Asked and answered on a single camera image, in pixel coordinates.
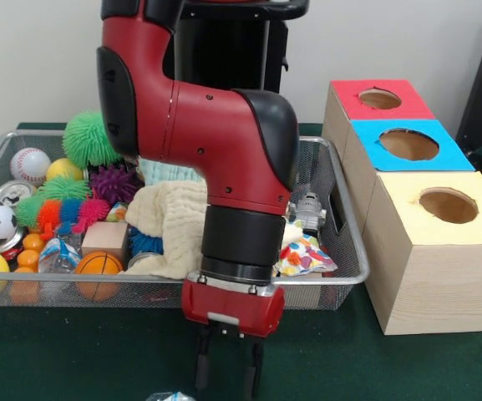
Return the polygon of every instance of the cream towel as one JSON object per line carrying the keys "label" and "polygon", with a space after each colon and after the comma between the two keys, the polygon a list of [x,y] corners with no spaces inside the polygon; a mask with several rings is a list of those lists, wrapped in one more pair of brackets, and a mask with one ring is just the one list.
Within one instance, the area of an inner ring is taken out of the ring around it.
{"label": "cream towel", "polygon": [[[140,189],[125,220],[147,236],[161,237],[165,254],[137,261],[121,274],[179,280],[199,270],[206,207],[205,182],[163,181]],[[282,249],[301,238],[301,228],[286,224]]]}

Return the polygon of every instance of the wooden box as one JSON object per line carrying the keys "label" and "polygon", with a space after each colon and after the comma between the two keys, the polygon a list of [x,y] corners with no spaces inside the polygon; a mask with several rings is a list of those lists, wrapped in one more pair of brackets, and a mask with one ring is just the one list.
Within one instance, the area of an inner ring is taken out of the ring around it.
{"label": "wooden box", "polygon": [[377,171],[474,171],[435,119],[352,121],[342,168],[360,231]]}
{"label": "wooden box", "polygon": [[83,256],[96,251],[105,251],[126,263],[128,225],[125,222],[100,221],[88,228],[83,240]]}
{"label": "wooden box", "polygon": [[332,81],[322,137],[333,142],[342,160],[352,120],[433,118],[426,103],[406,80]]}
{"label": "wooden box", "polygon": [[379,173],[363,240],[385,334],[482,331],[480,173]]}

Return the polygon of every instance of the red box lid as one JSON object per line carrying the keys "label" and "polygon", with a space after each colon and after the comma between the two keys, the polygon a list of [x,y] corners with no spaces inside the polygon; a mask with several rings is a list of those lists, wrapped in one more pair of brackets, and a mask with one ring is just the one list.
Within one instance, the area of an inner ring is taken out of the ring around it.
{"label": "red box lid", "polygon": [[435,119],[405,79],[332,81],[348,119]]}

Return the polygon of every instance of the circular hole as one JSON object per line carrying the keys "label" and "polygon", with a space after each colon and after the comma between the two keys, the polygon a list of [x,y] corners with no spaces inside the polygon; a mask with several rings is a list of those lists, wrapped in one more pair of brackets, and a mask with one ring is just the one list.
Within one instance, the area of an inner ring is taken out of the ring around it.
{"label": "circular hole", "polygon": [[402,100],[394,94],[384,89],[367,89],[359,94],[361,103],[368,107],[378,110],[396,109],[402,104]]}
{"label": "circular hole", "polygon": [[427,135],[411,129],[391,129],[380,135],[383,147],[393,156],[411,161],[432,160],[439,145]]}
{"label": "circular hole", "polygon": [[423,192],[419,203],[438,219],[465,224],[478,215],[476,202],[466,194],[450,188],[432,188]]}

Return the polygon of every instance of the orange ball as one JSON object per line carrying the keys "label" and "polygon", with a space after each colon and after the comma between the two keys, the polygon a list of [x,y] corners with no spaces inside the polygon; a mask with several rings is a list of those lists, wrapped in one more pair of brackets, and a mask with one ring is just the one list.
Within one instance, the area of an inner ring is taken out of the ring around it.
{"label": "orange ball", "polygon": [[32,249],[26,249],[18,255],[18,267],[27,267],[38,273],[38,259],[40,254]]}
{"label": "orange ball", "polygon": [[25,236],[25,238],[23,238],[23,247],[25,249],[30,249],[40,253],[45,246],[46,243],[42,240],[42,238],[40,238],[39,234],[28,234]]}
{"label": "orange ball", "polygon": [[[122,263],[107,252],[89,253],[78,264],[76,274],[118,274],[124,270]],[[102,302],[114,297],[119,291],[116,282],[76,282],[77,289],[84,297]]]}
{"label": "orange ball", "polygon": [[[34,274],[35,271],[30,267],[19,267],[14,273]],[[10,298],[13,305],[34,305],[40,301],[40,284],[15,280],[10,287]]]}

